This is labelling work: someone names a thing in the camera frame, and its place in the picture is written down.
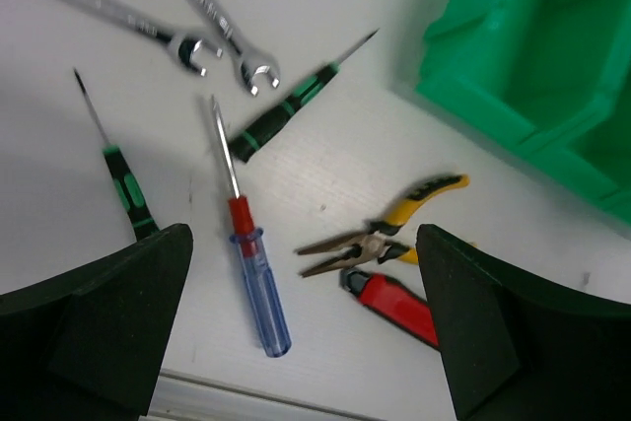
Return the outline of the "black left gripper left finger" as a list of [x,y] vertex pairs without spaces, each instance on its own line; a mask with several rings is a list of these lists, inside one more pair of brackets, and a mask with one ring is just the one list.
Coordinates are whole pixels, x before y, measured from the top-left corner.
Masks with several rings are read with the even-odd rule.
[[4,420],[149,412],[193,252],[186,224],[1,297]]

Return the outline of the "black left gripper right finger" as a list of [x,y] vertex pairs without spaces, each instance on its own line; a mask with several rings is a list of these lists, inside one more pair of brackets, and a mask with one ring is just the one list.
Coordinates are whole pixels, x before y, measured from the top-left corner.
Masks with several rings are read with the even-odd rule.
[[416,249],[459,420],[627,420],[630,307],[424,224]]

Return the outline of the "blue red handle screwdriver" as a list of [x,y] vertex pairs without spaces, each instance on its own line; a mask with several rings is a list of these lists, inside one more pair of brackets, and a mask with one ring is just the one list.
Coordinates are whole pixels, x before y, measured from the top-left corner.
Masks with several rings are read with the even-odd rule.
[[265,354],[279,358],[292,347],[281,300],[262,239],[263,230],[253,222],[247,197],[241,193],[219,103],[209,101],[212,123],[221,146],[230,197],[228,209],[233,233],[230,242],[237,251],[257,334]]

